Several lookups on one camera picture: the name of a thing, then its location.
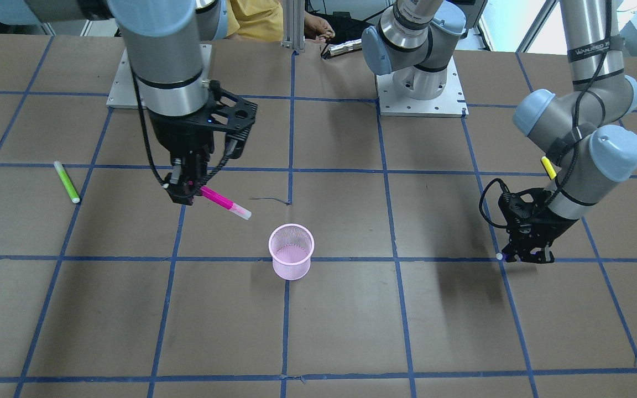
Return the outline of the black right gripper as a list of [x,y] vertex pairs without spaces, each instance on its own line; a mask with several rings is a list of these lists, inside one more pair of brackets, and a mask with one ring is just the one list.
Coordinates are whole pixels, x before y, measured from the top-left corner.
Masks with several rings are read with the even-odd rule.
[[238,159],[257,118],[258,104],[199,80],[173,88],[161,101],[148,99],[156,140],[169,151],[171,171],[164,177],[170,199],[192,206],[201,187],[230,159]]

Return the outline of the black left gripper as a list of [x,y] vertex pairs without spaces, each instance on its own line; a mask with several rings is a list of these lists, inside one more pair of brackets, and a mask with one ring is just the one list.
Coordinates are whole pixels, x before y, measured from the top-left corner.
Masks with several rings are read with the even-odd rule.
[[549,196],[550,192],[543,188],[501,193],[498,207],[506,221],[508,244],[500,252],[506,255],[506,262],[553,264],[556,261],[553,243],[576,221],[543,207]]

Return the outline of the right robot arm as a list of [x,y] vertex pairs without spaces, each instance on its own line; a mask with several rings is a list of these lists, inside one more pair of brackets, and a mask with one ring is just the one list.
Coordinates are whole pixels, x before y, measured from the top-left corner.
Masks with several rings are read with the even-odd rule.
[[158,178],[191,206],[230,159],[238,159],[258,106],[207,79],[202,42],[228,35],[225,1],[0,1],[0,22],[114,19],[126,44],[142,128],[150,120],[172,171]]

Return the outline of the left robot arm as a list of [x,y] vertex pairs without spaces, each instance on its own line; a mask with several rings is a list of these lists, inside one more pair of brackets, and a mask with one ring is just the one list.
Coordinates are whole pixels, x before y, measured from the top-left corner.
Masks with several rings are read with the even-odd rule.
[[[561,2],[573,91],[539,89],[516,107],[513,123],[560,169],[546,188],[511,192],[501,179],[498,206],[506,262],[550,264],[555,239],[637,169],[637,134],[616,121],[637,108],[637,81],[624,72],[624,41],[612,1]],[[397,1],[362,32],[362,52],[377,76],[391,75],[400,93],[432,100],[467,27],[446,1]]]

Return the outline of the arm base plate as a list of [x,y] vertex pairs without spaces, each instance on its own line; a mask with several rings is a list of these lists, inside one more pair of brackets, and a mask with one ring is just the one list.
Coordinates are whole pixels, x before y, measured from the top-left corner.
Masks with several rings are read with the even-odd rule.
[[[210,43],[202,43],[200,45],[200,51],[204,63],[201,78],[202,80],[208,80],[212,60],[212,45]],[[114,109],[127,110],[137,107],[133,87],[132,70],[126,48],[124,48],[121,61],[117,66],[116,75],[114,76],[111,88],[109,88],[106,105]]]
[[468,116],[455,58],[438,72],[415,66],[375,76],[380,113],[391,117],[462,118]]

